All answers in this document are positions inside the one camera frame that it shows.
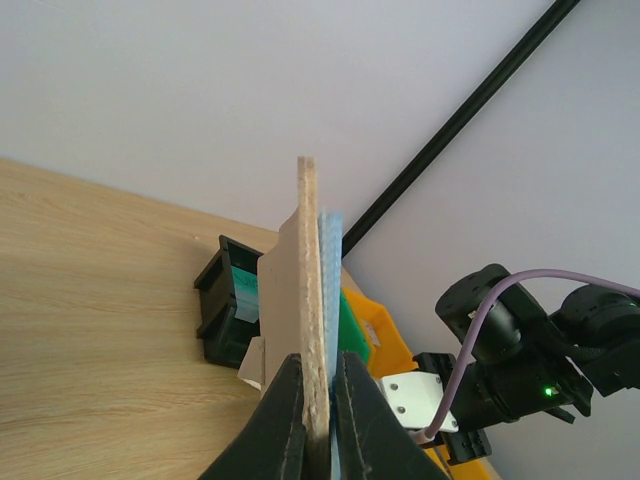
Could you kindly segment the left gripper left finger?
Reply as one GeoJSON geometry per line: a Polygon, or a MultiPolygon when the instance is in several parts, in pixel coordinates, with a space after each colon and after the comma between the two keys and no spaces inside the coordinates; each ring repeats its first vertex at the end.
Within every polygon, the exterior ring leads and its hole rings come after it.
{"type": "Polygon", "coordinates": [[[245,427],[200,475],[211,480],[299,480],[305,473],[303,376],[290,354],[245,427]]]}

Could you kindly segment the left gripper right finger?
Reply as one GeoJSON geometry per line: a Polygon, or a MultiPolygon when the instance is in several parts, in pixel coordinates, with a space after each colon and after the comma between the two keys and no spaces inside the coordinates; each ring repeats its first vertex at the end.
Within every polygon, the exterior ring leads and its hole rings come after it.
{"type": "Polygon", "coordinates": [[[357,354],[338,356],[334,387],[343,479],[447,477],[400,425],[357,354]]]}

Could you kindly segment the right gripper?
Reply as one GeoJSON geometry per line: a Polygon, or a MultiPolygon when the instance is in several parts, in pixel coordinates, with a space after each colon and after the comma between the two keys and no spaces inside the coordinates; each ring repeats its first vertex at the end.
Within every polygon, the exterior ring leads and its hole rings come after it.
{"type": "MultiPolygon", "coordinates": [[[[414,361],[420,371],[437,374],[442,388],[446,389],[456,362],[453,354],[422,352],[414,356],[414,361]]],[[[465,430],[458,427],[454,433],[441,430],[436,436],[435,445],[446,447],[449,465],[466,464],[492,454],[492,446],[484,429],[465,430]]]]}

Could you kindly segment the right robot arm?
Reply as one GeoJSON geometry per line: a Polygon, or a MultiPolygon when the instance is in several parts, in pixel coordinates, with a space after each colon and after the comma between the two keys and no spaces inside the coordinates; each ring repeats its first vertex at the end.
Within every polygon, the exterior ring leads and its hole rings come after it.
{"type": "Polygon", "coordinates": [[[639,386],[639,291],[558,269],[512,274],[489,264],[452,285],[436,315],[460,341],[457,356],[423,352],[420,370],[444,396],[411,435],[446,446],[453,465],[486,457],[488,427],[539,412],[573,423],[591,399],[639,386]]]}

